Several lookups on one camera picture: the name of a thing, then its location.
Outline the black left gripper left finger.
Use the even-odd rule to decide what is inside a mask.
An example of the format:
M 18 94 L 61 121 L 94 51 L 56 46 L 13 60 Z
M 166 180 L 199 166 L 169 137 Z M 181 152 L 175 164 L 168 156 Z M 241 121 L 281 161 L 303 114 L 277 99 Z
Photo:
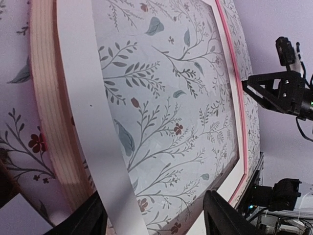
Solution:
M 107 221 L 106 210 L 95 192 L 70 217 L 45 235 L 104 235 Z

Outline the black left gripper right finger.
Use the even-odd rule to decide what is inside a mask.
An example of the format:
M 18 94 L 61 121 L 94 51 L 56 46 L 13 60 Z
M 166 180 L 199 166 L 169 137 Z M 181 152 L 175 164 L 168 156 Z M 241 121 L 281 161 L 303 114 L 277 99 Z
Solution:
M 216 191 L 206 191 L 203 213 L 207 235 L 263 235 Z

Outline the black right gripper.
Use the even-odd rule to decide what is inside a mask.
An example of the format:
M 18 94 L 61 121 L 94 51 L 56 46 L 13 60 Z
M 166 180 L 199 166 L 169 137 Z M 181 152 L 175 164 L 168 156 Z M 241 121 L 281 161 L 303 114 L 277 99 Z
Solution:
M 279 79 L 278 89 L 274 80 Z M 313 92 L 305 87 L 300 73 L 275 72 L 251 75 L 242 81 L 245 93 L 263 108 L 313 120 Z

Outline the landscape photo print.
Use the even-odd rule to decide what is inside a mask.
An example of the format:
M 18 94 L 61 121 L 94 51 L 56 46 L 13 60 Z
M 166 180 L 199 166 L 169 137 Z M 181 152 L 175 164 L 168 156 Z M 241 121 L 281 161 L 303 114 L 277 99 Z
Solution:
M 53 226 L 29 202 L 8 172 L 7 150 L 0 149 L 0 233 L 2 235 L 50 235 Z

